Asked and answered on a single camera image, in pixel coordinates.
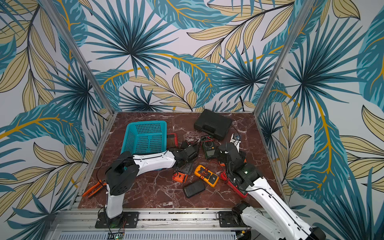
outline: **teal plastic basket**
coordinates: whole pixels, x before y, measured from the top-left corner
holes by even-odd
[[[165,121],[131,122],[127,126],[121,153],[150,154],[164,152],[167,148],[167,123]]]

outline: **black mounting plate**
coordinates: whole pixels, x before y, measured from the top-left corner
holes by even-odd
[[[107,217],[107,215],[104,214],[104,212],[99,213],[98,219],[95,224],[95,228],[108,229],[109,227],[108,219],[106,219],[105,217]],[[124,219],[124,218],[127,220],[124,228],[136,228],[137,220],[139,219],[139,212],[122,212],[121,219]],[[121,222],[120,225],[114,228],[123,228],[122,224],[123,222]]]
[[[248,227],[243,223],[241,217],[232,211],[218,212],[220,227]]]

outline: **robotic arm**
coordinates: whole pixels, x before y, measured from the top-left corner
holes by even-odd
[[[233,208],[242,221],[269,240],[325,240],[320,228],[311,228],[298,217],[273,191],[267,180],[249,163],[244,163],[233,142],[218,148],[218,158],[226,165],[228,177],[255,198],[269,213],[274,222],[258,214],[253,207],[242,202]],[[108,200],[106,213],[109,219],[122,213],[124,193],[133,185],[136,176],[162,168],[181,166],[197,157],[197,149],[173,149],[158,154],[132,155],[124,152],[106,171]]]

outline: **red tool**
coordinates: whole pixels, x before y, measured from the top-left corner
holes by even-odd
[[[92,192],[92,190],[94,190],[95,188],[97,188],[98,186],[100,186],[98,189],[96,189],[95,191],[93,191],[89,196],[88,198],[91,198],[95,193],[97,193],[100,189],[103,188],[103,186],[106,186],[107,184],[104,182],[102,183],[102,181],[99,181],[97,182],[94,186],[90,187],[87,191],[85,191],[85,193],[83,193],[83,197],[87,196],[90,192]]]

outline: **black multimeter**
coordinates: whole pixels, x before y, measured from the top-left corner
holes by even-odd
[[[208,136],[201,139],[201,146],[203,147],[205,159],[214,159],[217,158],[217,155],[215,154],[216,151],[216,144],[213,141],[213,138]]]

